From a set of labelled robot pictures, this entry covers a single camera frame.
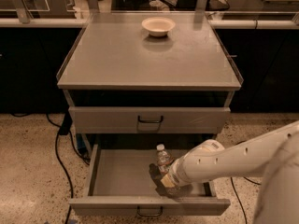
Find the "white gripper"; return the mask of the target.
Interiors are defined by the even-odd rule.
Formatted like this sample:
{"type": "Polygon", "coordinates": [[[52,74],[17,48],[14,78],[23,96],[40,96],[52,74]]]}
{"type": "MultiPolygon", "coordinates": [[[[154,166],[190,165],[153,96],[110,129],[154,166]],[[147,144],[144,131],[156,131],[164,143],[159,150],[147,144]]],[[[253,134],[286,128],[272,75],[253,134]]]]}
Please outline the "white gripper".
{"type": "Polygon", "coordinates": [[[172,189],[175,186],[183,187],[192,183],[186,175],[182,158],[176,159],[171,164],[168,175],[164,175],[161,182],[168,189],[172,189]]]}

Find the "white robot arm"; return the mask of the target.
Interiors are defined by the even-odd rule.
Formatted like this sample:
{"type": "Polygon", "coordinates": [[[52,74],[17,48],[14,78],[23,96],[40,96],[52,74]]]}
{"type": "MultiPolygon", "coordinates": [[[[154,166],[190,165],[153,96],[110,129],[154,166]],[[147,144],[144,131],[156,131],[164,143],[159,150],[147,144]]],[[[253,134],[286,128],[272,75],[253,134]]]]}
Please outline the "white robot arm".
{"type": "Polygon", "coordinates": [[[176,159],[167,188],[221,177],[261,177],[254,224],[299,224],[299,121],[225,148],[206,140],[176,159]]]}

